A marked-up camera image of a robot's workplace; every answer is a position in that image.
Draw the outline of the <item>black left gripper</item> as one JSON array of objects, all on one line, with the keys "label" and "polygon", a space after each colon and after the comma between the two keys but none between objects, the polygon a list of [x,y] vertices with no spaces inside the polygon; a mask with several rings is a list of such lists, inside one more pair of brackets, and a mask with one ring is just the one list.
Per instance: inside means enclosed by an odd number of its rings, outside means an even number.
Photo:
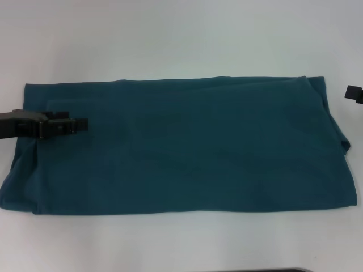
[{"label": "black left gripper", "polygon": [[69,112],[43,114],[17,109],[1,113],[1,139],[21,137],[48,139],[76,134],[79,131],[88,131],[88,119],[70,118]]}]

